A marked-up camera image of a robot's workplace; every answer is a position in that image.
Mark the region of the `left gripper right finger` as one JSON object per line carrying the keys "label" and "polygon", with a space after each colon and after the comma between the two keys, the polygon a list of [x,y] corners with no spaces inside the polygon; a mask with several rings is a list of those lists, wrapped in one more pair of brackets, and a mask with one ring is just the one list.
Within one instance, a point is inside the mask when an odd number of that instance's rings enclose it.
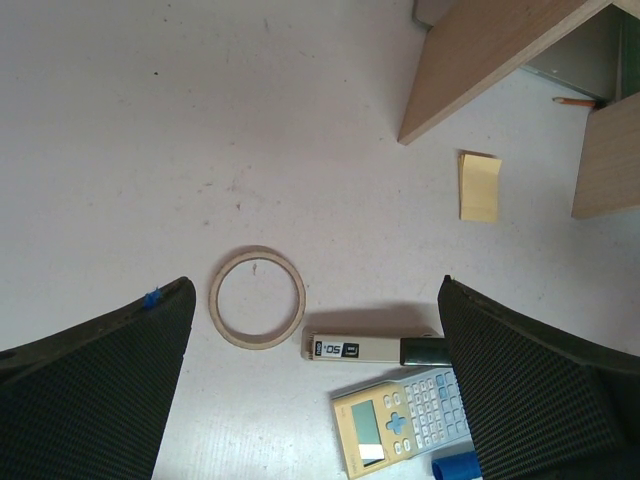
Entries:
{"label": "left gripper right finger", "polygon": [[450,276],[438,308],[483,478],[638,478],[638,357]]}

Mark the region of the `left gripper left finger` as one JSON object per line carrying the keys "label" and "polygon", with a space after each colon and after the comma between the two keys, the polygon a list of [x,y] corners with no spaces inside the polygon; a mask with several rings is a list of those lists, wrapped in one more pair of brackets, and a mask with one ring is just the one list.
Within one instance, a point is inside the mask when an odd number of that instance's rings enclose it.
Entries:
{"label": "left gripper left finger", "polygon": [[2,351],[2,478],[151,478],[195,306],[181,277]]}

